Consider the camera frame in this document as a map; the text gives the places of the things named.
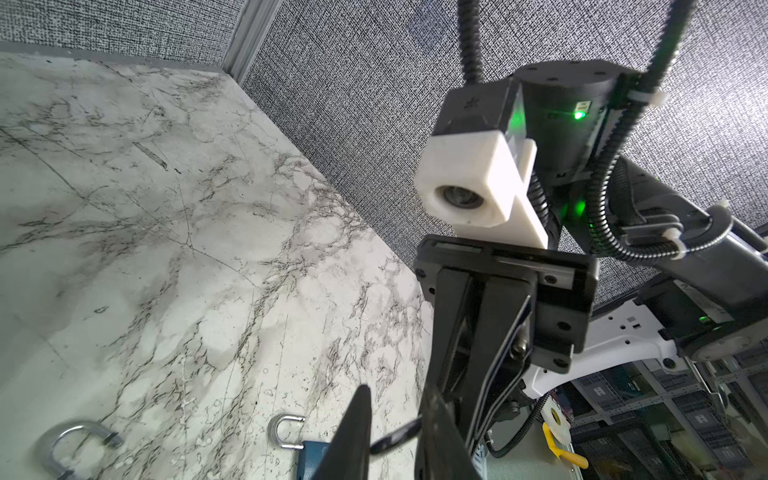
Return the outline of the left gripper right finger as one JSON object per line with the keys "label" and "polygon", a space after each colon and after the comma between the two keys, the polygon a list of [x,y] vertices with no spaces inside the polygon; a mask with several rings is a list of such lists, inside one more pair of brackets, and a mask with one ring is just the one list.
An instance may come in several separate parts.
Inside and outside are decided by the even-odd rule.
{"label": "left gripper right finger", "polygon": [[422,428],[417,445],[415,479],[479,479],[440,392],[426,386]]}

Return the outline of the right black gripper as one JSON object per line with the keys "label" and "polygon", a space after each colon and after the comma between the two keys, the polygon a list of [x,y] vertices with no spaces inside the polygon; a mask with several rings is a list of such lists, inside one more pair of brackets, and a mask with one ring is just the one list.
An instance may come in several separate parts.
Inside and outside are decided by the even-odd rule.
{"label": "right black gripper", "polygon": [[568,368],[573,355],[583,351],[597,261],[428,235],[418,247],[415,270],[434,307],[422,406],[428,403],[429,385],[448,401],[462,387],[457,429],[472,455],[492,382],[507,355],[542,368]]}

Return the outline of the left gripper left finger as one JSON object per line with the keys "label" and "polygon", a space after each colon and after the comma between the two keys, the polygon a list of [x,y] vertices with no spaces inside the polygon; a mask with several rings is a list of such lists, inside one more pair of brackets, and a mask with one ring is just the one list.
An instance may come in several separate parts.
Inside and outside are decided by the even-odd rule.
{"label": "left gripper left finger", "polygon": [[366,480],[371,426],[371,390],[363,384],[355,391],[313,479]]}

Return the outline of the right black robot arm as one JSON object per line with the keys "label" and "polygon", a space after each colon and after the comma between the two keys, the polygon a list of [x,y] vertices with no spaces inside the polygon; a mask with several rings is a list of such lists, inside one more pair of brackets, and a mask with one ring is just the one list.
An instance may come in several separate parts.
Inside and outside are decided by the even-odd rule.
{"label": "right black robot arm", "polygon": [[712,363],[766,337],[766,242],[621,152],[660,99],[603,60],[446,95],[414,183],[454,235],[424,238],[415,267],[435,314],[423,411],[459,450],[508,401],[637,360],[690,368],[724,406]]}

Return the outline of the upper blue padlock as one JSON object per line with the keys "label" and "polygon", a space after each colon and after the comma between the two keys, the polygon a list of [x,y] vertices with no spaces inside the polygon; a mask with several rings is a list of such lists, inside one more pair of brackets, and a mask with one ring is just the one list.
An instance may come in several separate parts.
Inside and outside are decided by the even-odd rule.
{"label": "upper blue padlock", "polygon": [[329,447],[329,442],[302,440],[298,443],[285,440],[280,436],[279,428],[285,422],[304,423],[306,417],[290,413],[273,416],[268,424],[269,440],[276,447],[298,453],[296,466],[297,480],[313,479]]}

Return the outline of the blue padlock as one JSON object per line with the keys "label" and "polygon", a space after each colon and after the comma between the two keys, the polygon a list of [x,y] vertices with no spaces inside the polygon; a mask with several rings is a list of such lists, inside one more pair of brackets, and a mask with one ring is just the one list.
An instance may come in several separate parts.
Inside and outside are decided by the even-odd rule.
{"label": "blue padlock", "polygon": [[98,442],[105,449],[117,450],[122,436],[104,424],[86,419],[68,420],[54,425],[36,441],[34,456],[52,479],[93,479],[82,476],[72,465],[74,456],[88,442]]}
{"label": "blue padlock", "polygon": [[329,447],[329,442],[302,440],[298,443],[285,440],[280,436],[279,428],[285,422],[304,423],[306,417],[290,413],[273,416],[268,424],[269,440],[276,447],[298,453],[296,466],[297,480],[313,479]]}

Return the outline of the lower blue padlock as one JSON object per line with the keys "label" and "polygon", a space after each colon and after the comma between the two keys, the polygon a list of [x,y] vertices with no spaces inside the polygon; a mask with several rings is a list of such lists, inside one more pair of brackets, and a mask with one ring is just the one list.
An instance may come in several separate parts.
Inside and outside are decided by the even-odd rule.
{"label": "lower blue padlock", "polygon": [[34,456],[52,479],[93,479],[82,476],[72,465],[74,456],[88,442],[98,442],[105,449],[117,450],[122,436],[104,424],[86,419],[68,420],[54,425],[36,441]]}

